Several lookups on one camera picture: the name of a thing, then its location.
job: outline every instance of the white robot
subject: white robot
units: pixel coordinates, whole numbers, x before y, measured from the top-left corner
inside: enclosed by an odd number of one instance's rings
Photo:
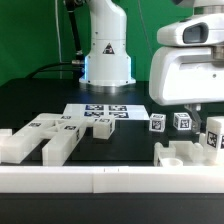
[[[194,15],[158,31],[158,42],[166,47],[152,60],[151,98],[160,105],[191,105],[194,111],[200,103],[224,101],[224,0],[172,1],[193,7]]]
[[[131,58],[126,53],[127,17],[111,0],[72,0],[86,3],[91,17],[91,51],[85,57],[81,88],[97,92],[120,92],[133,86]]]

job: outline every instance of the black surface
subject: black surface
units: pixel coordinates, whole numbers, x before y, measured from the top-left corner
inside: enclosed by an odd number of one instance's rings
[[[155,142],[198,139],[173,128],[173,113],[185,112],[183,106],[153,103],[147,82],[138,82],[132,92],[102,95],[80,91],[71,80],[11,80],[0,88],[0,128],[16,132],[40,113],[63,113],[67,103],[145,105],[149,114],[167,115],[164,133],[149,132],[147,121],[118,121],[103,141],[93,139],[88,129],[67,166],[148,166]],[[216,103],[203,105],[200,115],[205,120],[223,113],[223,104]],[[22,165],[41,165],[41,146]],[[0,194],[0,223],[211,224],[223,223],[223,208],[223,194]]]

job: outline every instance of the green wall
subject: green wall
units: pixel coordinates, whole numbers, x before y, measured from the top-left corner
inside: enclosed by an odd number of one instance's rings
[[[74,46],[63,0],[59,2],[59,18],[64,61],[74,58]],[[148,80],[150,54],[138,11],[137,0],[114,0],[127,13],[127,52],[134,61],[134,77]],[[192,9],[174,6],[170,0],[141,0],[142,16],[152,52],[160,46],[157,30],[192,14]],[[59,61],[54,0],[0,1],[0,85],[25,77],[36,68]],[[78,27],[84,53],[90,49],[90,18],[85,5],[77,9]]]

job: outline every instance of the white plastic block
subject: white plastic block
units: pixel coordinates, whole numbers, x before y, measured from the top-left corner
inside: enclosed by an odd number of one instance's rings
[[[166,115],[152,114],[149,118],[149,130],[155,132],[164,132],[166,126]]]
[[[41,132],[53,125],[53,121],[34,119],[1,146],[2,162],[19,164],[42,141]]]
[[[204,149],[208,159],[224,163],[224,117],[207,119]]]
[[[66,122],[64,127],[44,146],[43,165],[62,166],[86,131],[86,119]]]
[[[191,130],[192,120],[188,113],[174,113],[173,126],[179,130]]]
[[[93,125],[93,138],[108,139],[115,130],[113,115],[101,116]]]

